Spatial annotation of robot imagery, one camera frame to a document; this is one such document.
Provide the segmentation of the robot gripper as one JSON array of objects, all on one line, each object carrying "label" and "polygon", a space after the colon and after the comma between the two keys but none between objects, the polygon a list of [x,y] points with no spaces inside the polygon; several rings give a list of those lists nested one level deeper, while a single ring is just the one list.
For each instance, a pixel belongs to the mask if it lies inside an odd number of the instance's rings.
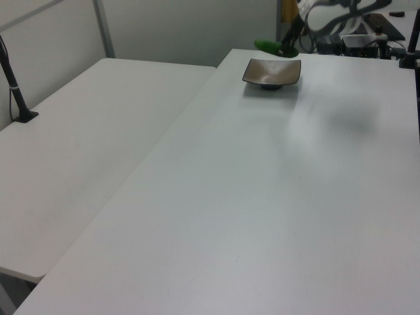
[{"label": "robot gripper", "polygon": [[298,53],[295,42],[299,39],[305,23],[309,30],[318,32],[329,22],[327,15],[328,1],[300,0],[297,1],[299,16],[291,22],[290,28],[282,39],[282,53]]}]

